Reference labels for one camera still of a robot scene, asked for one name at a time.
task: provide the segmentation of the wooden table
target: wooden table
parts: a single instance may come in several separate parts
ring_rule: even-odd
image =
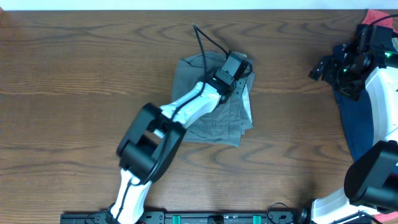
[[[199,53],[192,22],[248,54],[254,129],[240,147],[184,143],[146,205],[170,211],[299,206],[352,163],[331,87],[307,77],[366,11],[5,12],[0,27],[0,222],[58,223],[116,200],[116,146],[141,106],[170,101]],[[203,41],[206,50],[217,50]]]

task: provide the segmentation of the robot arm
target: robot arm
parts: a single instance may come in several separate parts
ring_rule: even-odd
[[[315,223],[344,223],[359,211],[375,215],[398,209],[398,188],[391,184],[397,179],[390,175],[398,164],[398,54],[391,39],[392,29],[365,29],[360,40],[323,57],[310,73],[353,100],[366,90],[374,126],[374,146],[349,168],[344,188],[312,203]]]
[[[373,144],[398,141],[398,68],[376,67],[365,84],[372,105]]]
[[[158,108],[149,103],[140,110],[118,147],[122,180],[116,203],[111,206],[107,216],[109,223],[132,224],[138,221],[144,212],[144,201],[150,185],[170,165],[186,129],[228,100],[234,90],[235,80],[244,75],[248,64],[245,55],[230,52],[223,67],[207,82],[198,82],[193,90],[168,105]],[[203,85],[202,93],[195,98]],[[180,110],[171,121],[179,107]],[[150,140],[145,131],[160,137],[162,140],[159,145]]]

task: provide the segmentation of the cloth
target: cloth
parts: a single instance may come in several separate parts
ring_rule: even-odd
[[[390,214],[377,214],[377,215],[374,215],[374,217],[379,222],[386,222],[386,221],[398,218],[398,212],[392,212]]]
[[[365,19],[362,21],[362,24],[371,24],[372,22],[381,19],[383,17],[388,16],[387,13],[385,12],[381,12],[381,11],[377,11],[374,9],[370,9],[368,10],[368,13],[366,14]],[[377,26],[383,26],[383,27],[388,27],[388,28],[392,28],[394,30],[395,33],[398,33],[393,27],[392,27],[392,18],[388,18],[388,19],[384,19],[380,22],[377,22],[375,25]]]
[[[343,45],[333,48],[336,59],[343,61]],[[354,162],[373,146],[373,117],[371,100],[367,91],[362,91],[358,101],[354,101],[338,90],[334,90],[340,110],[341,123],[347,145]]]
[[[225,62],[224,54],[205,52],[205,55],[208,70],[221,68]],[[192,90],[202,76],[201,54],[181,59],[174,75],[172,101]],[[218,105],[214,111],[197,119],[188,127],[183,140],[239,146],[241,135],[247,129],[253,128],[249,94],[254,76],[255,73],[252,72],[246,78],[238,80],[237,85],[241,83],[244,88],[242,93],[234,92],[225,104]]]

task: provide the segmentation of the wood grain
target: wood grain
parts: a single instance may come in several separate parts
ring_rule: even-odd
[[[330,86],[307,77],[365,11],[5,12],[0,27],[0,222],[58,223],[116,200],[116,146],[141,106],[170,101],[196,22],[248,54],[254,129],[240,147],[184,143],[146,205],[299,206],[352,163]],[[204,41],[207,50],[216,50]]]

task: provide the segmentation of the green connector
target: green connector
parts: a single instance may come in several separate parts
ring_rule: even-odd
[[[261,224],[261,216],[253,215],[253,224]]]
[[[181,224],[181,216],[174,215],[173,216],[173,224]]]

